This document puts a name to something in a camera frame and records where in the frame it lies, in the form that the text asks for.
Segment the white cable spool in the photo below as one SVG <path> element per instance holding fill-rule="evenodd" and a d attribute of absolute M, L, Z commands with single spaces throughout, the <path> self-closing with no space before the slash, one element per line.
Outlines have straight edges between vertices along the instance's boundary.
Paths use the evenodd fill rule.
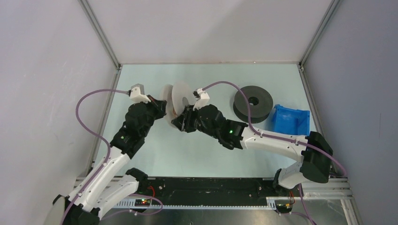
<path fill-rule="evenodd" d="M 171 121 L 180 115 L 186 106 L 196 103 L 193 89 L 183 81 L 178 81 L 174 85 L 164 85 L 160 92 L 160 100 L 167 101 L 167 115 L 164 118 L 173 128 L 176 127 L 171 124 Z"/>

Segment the black cable spool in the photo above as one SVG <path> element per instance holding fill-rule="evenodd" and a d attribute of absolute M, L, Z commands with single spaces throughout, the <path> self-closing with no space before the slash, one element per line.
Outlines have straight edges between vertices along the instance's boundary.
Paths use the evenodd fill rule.
<path fill-rule="evenodd" d="M 265 121 L 274 106 L 274 101 L 270 93 L 259 86 L 253 85 L 242 87 L 241 91 L 249 103 L 252 124 Z M 237 91 L 234 96 L 233 111 L 239 119 L 248 122 L 246 101 L 240 91 Z"/>

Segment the blue plastic bin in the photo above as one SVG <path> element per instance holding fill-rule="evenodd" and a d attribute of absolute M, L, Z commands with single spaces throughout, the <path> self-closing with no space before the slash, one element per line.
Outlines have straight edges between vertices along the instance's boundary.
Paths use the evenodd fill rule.
<path fill-rule="evenodd" d="M 310 134 L 310 111 L 290 109 L 279 104 L 274 109 L 271 131 L 287 135 Z"/>

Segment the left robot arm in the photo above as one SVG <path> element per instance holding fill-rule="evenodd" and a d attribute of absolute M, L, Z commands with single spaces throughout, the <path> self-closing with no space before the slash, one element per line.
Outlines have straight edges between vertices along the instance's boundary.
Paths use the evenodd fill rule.
<path fill-rule="evenodd" d="M 59 195 L 45 220 L 46 225 L 97 225 L 117 203 L 130 194 L 148 191 L 146 174 L 130 169 L 117 183 L 110 185 L 145 143 L 154 122 L 166 115 L 167 102 L 150 95 L 139 97 L 132 104 L 122 127 L 108 144 L 101 162 L 68 196 Z"/>

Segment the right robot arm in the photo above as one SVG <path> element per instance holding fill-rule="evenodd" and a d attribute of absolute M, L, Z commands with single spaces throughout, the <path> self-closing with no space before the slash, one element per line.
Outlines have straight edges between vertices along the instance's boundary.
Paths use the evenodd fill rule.
<path fill-rule="evenodd" d="M 264 150 L 295 160 L 274 176 L 273 190 L 279 196 L 305 181 L 328 183 L 333 151 L 318 132 L 310 135 L 285 135 L 251 128 L 249 124 L 226 119 L 214 105 L 194 109 L 192 105 L 171 123 L 180 131 L 200 131 L 218 140 L 223 147 Z"/>

